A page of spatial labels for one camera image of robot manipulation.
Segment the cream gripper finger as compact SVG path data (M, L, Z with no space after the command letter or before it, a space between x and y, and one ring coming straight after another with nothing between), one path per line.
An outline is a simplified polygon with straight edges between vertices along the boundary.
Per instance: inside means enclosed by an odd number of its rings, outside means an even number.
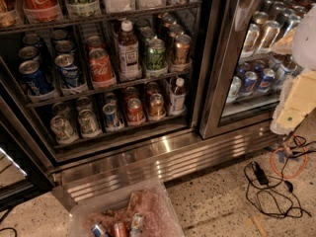
M279 39L272 46L272 52L276 54L292 54L292 41L295 35L296 29L290 30L283 38Z
M288 76L281 88L279 104L273 114L270 130L289 134L316 108L316 72Z

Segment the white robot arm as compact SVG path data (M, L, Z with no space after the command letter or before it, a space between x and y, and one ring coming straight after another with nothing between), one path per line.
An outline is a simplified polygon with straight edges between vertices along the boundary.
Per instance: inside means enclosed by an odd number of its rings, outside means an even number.
M303 68L295 78L285 79L270 125L275 134L289 134L316 108L316 5L295 29L273 45L272 51L291 54Z

